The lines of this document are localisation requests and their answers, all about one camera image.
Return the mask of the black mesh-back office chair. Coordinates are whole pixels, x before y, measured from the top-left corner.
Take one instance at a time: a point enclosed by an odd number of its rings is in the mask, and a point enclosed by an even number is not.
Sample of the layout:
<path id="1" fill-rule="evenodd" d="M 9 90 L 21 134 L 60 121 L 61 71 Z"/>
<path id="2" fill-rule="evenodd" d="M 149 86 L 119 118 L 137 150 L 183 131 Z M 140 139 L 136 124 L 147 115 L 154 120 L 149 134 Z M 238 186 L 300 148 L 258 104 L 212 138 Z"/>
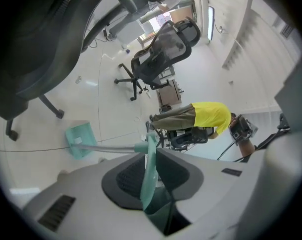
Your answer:
<path id="1" fill-rule="evenodd" d="M 45 96 L 74 69 L 101 30 L 122 11 L 136 12 L 133 0 L 118 0 L 91 29 L 102 0 L 0 0 L 0 117 L 5 134 L 18 133 L 13 120 L 40 99 L 58 118 L 64 112 Z"/>

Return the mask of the white cabinet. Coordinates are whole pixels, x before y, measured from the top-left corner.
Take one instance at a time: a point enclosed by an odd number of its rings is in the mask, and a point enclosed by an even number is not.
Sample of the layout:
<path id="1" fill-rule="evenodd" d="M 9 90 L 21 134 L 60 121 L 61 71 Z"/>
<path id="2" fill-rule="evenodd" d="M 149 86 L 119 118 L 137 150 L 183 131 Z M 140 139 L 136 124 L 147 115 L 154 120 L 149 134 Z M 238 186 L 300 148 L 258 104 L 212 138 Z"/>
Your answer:
<path id="1" fill-rule="evenodd" d="M 145 34 L 144 27 L 140 20 L 136 20 L 124 27 L 122 31 L 118 33 L 117 38 L 121 43 L 128 45 L 143 34 Z"/>

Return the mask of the person's right forearm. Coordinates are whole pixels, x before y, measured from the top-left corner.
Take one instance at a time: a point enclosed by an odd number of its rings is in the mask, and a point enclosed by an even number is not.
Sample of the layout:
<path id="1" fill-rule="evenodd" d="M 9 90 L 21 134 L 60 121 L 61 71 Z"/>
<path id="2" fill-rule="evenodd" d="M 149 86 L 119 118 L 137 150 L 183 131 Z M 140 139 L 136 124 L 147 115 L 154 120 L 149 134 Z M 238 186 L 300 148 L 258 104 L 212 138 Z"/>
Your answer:
<path id="1" fill-rule="evenodd" d="M 242 159 L 240 162 L 247 163 L 250 158 L 250 155 L 255 152 L 256 147 L 252 144 L 249 139 L 238 142 L 238 147 L 242 155 Z"/>

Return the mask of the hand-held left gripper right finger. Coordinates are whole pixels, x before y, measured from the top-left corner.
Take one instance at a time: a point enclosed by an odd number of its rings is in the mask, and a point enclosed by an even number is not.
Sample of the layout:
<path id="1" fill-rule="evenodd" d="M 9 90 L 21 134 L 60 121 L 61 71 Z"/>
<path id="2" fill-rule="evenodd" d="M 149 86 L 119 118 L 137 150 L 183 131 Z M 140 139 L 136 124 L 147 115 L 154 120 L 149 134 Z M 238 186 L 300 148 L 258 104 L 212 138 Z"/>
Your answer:
<path id="1" fill-rule="evenodd" d="M 157 171 L 173 199 L 165 240 L 241 240 L 263 163 L 262 152 L 241 163 L 159 148 Z"/>

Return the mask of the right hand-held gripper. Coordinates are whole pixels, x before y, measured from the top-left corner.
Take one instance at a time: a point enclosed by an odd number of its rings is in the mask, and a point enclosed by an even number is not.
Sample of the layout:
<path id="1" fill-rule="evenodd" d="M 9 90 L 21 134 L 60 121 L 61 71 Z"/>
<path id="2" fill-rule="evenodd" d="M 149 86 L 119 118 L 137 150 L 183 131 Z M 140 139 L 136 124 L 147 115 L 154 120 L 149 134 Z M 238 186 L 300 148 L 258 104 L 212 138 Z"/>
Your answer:
<path id="1" fill-rule="evenodd" d="M 258 131 L 258 127 L 243 116 L 235 117 L 229 125 L 229 131 L 233 142 L 238 145 L 241 141 L 246 141 L 253 137 Z"/>

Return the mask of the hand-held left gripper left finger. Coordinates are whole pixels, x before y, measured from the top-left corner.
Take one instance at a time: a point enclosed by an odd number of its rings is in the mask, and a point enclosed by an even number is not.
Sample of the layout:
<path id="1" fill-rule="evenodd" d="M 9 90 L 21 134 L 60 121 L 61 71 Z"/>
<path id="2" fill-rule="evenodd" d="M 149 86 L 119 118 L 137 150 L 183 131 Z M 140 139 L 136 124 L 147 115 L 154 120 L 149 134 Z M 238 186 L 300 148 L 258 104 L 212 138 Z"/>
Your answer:
<path id="1" fill-rule="evenodd" d="M 144 160 L 134 153 L 74 170 L 23 213 L 48 240 L 163 240 L 139 199 Z"/>

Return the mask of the brown wooden cabinet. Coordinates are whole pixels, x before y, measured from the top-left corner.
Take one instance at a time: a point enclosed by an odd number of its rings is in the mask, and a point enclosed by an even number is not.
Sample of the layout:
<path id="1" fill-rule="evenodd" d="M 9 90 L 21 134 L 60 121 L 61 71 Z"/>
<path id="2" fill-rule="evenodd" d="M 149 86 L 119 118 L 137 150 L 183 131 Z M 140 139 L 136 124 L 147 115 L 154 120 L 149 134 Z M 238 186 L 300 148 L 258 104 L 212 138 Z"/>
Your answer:
<path id="1" fill-rule="evenodd" d="M 182 103 L 176 81 L 174 79 L 169 80 L 169 84 L 170 85 L 157 90 L 158 99 L 161 106 L 174 106 Z"/>

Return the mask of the ceiling light panel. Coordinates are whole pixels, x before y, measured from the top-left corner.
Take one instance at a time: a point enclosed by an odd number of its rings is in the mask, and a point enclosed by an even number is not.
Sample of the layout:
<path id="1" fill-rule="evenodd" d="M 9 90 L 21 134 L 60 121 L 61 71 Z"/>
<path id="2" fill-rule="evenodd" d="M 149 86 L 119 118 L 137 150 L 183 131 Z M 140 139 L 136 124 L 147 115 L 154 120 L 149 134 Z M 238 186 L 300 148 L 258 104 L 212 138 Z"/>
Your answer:
<path id="1" fill-rule="evenodd" d="M 208 6 L 208 39 L 212 41 L 213 31 L 215 27 L 215 9 L 211 6 Z"/>

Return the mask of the green long-handled dustpan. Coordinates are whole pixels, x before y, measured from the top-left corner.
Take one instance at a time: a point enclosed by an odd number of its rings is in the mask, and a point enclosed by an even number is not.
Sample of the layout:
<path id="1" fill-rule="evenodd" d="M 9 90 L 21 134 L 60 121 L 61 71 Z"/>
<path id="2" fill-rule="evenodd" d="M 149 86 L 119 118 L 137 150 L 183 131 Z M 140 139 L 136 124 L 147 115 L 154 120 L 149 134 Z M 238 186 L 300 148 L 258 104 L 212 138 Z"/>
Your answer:
<path id="1" fill-rule="evenodd" d="M 157 186 L 154 133 L 148 133 L 145 141 L 132 146 L 103 146 L 97 145 L 91 125 L 85 123 L 68 128 L 65 137 L 75 159 L 92 151 L 122 154 L 72 173 L 66 189 L 68 193 L 75 191 L 82 204 L 99 212 L 127 209 L 144 211 L 152 217 L 168 213 L 169 196 L 163 186 Z"/>

